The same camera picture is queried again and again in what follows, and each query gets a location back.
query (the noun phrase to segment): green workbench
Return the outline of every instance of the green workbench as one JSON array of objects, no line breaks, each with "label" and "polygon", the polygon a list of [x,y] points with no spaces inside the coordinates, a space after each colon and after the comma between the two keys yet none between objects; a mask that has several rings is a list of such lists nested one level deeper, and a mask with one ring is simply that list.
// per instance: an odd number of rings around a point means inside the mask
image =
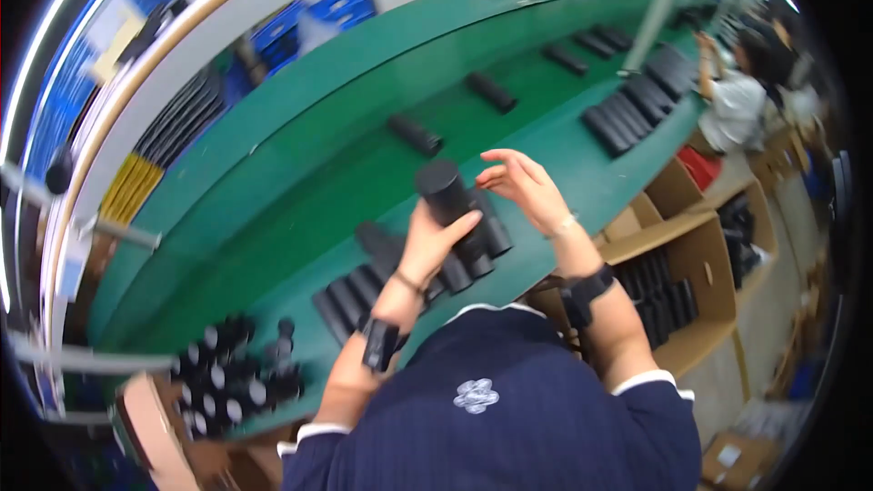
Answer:
[{"label": "green workbench", "polygon": [[[237,104],[169,170],[134,225],[161,231],[153,255],[120,246],[93,303],[89,335],[104,351],[180,349],[210,322],[246,312],[275,338],[275,322],[297,323],[294,354],[306,395],[255,418],[235,435],[313,411],[339,352],[311,295],[366,261],[351,236],[363,220],[402,233],[423,158],[383,128],[403,111],[441,135],[441,157],[471,181],[492,147],[542,163],[589,231],[612,220],[691,133],[701,110],[682,100],[651,136],[617,160],[578,115],[620,83],[624,55],[600,60],[567,38],[595,23],[634,34],[650,0],[418,0],[368,20],[293,62]],[[707,0],[677,0],[677,5]],[[664,30],[689,55],[691,34]],[[583,78],[545,60],[560,41],[585,58]],[[506,115],[468,92],[471,70],[518,97]],[[420,342],[468,303],[505,304],[554,268],[548,243],[510,203],[492,199],[513,250],[457,296],[440,296],[410,338]]]}]

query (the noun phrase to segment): woman's right hand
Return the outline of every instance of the woman's right hand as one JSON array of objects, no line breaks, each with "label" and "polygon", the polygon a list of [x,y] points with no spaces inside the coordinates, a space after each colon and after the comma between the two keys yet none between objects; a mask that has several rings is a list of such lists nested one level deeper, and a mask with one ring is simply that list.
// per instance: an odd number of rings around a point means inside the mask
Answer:
[{"label": "woman's right hand", "polygon": [[476,186],[514,201],[541,234],[554,235],[570,210],[543,166],[517,150],[488,150],[482,159],[503,163],[479,173]]}]

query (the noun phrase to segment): stack of blue bins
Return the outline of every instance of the stack of blue bins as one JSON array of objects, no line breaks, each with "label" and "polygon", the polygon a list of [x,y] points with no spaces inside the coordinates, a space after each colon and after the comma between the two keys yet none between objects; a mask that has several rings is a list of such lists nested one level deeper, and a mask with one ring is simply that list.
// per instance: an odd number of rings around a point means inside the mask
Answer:
[{"label": "stack of blue bins", "polygon": [[300,49],[297,22],[304,11],[342,31],[376,15],[373,0],[319,0],[309,6],[295,0],[251,37],[252,46],[270,70],[267,78],[297,59]]}]

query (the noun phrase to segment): black hair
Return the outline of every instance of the black hair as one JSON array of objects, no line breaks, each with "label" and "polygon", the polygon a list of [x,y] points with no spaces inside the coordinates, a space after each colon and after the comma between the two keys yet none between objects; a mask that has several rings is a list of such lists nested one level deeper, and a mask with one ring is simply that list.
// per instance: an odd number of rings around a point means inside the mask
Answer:
[{"label": "black hair", "polygon": [[749,60],[749,76],[763,78],[770,64],[770,46],[756,30],[744,28],[737,31],[737,45],[746,52]]}]

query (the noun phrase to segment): shirt logo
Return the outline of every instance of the shirt logo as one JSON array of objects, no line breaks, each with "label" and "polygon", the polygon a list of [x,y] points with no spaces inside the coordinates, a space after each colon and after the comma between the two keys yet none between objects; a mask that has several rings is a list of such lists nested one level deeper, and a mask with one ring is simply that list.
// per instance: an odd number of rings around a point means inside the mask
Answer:
[{"label": "shirt logo", "polygon": [[455,406],[464,408],[467,413],[481,413],[500,399],[497,391],[492,391],[491,379],[470,380],[457,388]]}]

